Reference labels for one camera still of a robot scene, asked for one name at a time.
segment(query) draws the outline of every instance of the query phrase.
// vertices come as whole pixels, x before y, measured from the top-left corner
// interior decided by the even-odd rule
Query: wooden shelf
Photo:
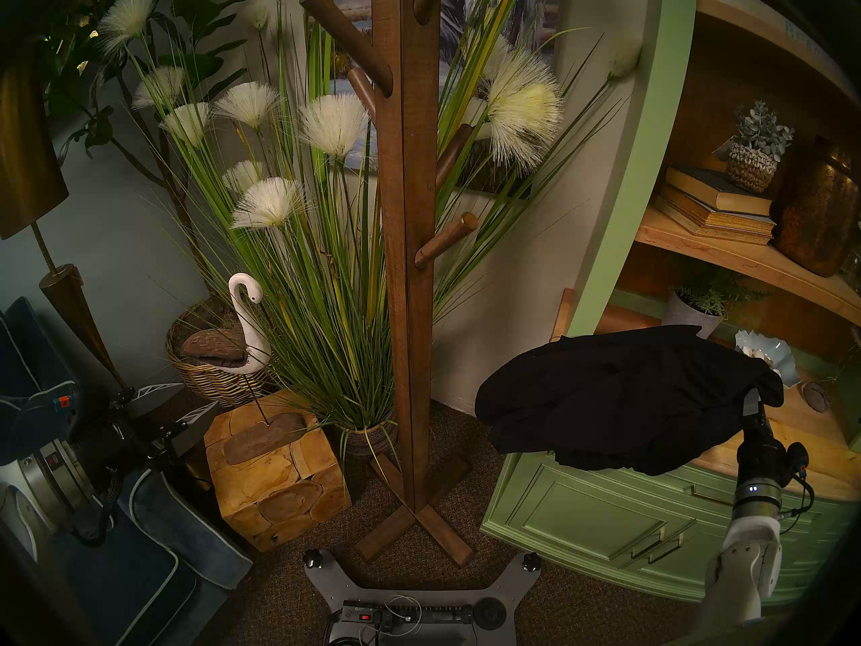
[[[661,322],[654,317],[608,305],[595,332],[629,331],[659,324]],[[800,368],[798,374],[805,382],[817,379],[816,375]],[[783,406],[766,407],[765,413],[772,423],[774,437],[784,446],[801,442],[807,448],[810,455],[808,483],[815,490],[817,498],[857,502],[861,501],[861,454],[850,451],[846,445],[845,418],[835,391],[829,389],[833,406],[827,412],[811,409],[801,397],[799,385],[784,391]],[[735,477],[739,471],[735,454],[743,439],[744,433],[740,432],[723,444],[705,451],[690,464]],[[790,483],[785,490],[801,493],[801,488],[795,482]]]
[[[861,296],[840,276],[819,277],[771,246],[691,235],[651,205],[643,214],[635,240],[755,277],[861,326]]]
[[[755,15],[736,9],[717,0],[697,0],[697,25],[715,28],[732,28],[743,36],[749,37],[752,48],[744,54],[758,54],[759,50],[776,46],[789,53],[805,66],[815,70],[831,85],[842,92],[856,106],[861,106],[858,92],[845,74],[829,65],[823,58],[809,51],[799,41],[791,39],[780,29],[760,20]]]

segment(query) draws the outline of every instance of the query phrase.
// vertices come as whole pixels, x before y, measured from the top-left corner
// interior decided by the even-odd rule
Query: white bowl
[[[739,331],[735,334],[735,346],[749,357],[763,359],[776,370],[784,386],[789,388],[801,383],[795,370],[795,357],[792,349],[780,338],[766,338],[753,331]]]

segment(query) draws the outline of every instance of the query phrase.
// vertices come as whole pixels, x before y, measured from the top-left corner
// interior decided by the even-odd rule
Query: painting
[[[371,29],[371,0],[334,0],[341,11],[353,22],[360,32],[370,35]],[[458,41],[463,34],[469,15],[475,0],[443,0],[440,12],[440,61],[439,82],[443,87],[446,76],[449,73],[449,64],[454,58]],[[526,39],[526,44],[532,49],[541,48],[541,56],[552,65],[554,40],[550,40],[556,33],[559,21],[559,0],[518,0],[512,15],[506,23],[506,38],[512,42]],[[334,91],[352,92],[353,89],[347,80],[349,71],[349,60],[343,53],[336,52]],[[371,153],[376,154],[376,132],[371,130]],[[361,161],[363,143],[360,141],[347,156],[346,163],[351,167],[358,167]],[[473,149],[472,157],[477,160],[483,159],[486,154],[477,152],[486,147],[486,142],[477,144]],[[495,175],[488,171],[481,180],[474,179],[469,187],[473,189],[487,189],[494,187],[494,179],[501,178],[501,171]]]

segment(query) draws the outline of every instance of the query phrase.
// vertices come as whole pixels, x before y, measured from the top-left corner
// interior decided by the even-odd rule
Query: drawer handle
[[[659,556],[658,556],[657,558],[655,558],[654,560],[652,560],[652,557],[649,557],[649,559],[648,559],[648,564],[650,564],[650,565],[654,565],[658,560],[661,560],[661,559],[663,559],[663,558],[666,558],[668,555],[670,555],[671,553],[675,553],[676,551],[678,551],[678,550],[679,550],[679,549],[681,549],[681,548],[682,548],[682,538],[681,538],[681,537],[679,537],[679,538],[678,538],[678,544],[676,544],[676,546],[675,546],[675,548],[674,548],[674,549],[670,549],[669,551],[665,551],[664,553],[662,553],[661,555],[659,555]]]
[[[727,502],[727,500],[720,500],[719,498],[713,498],[710,495],[703,495],[701,493],[697,493],[697,487],[690,487],[690,496],[692,498],[699,498],[700,500],[708,500],[709,502],[716,502],[718,505],[723,505],[727,507],[735,506],[732,502]]]
[[[634,553],[634,551],[631,551],[631,560],[636,560],[641,555],[646,555],[647,553],[649,553],[649,551],[654,549],[656,546],[661,546],[663,543],[664,543],[664,531],[661,531],[661,533],[658,535],[658,539],[656,541],[650,543],[645,549],[640,551],[640,553]]]

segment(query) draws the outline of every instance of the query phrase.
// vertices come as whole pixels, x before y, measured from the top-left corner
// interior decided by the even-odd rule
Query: small potted plant
[[[739,106],[735,120],[739,133],[729,146],[727,175],[739,187],[759,194],[772,181],[795,129],[778,125],[765,102],[754,102],[750,111]]]
[[[712,263],[701,263],[687,278],[687,283],[673,287],[666,302],[661,326],[687,324],[699,326],[697,335],[708,338],[727,316],[727,305],[745,300],[762,300],[767,291],[749,289],[741,273]]]

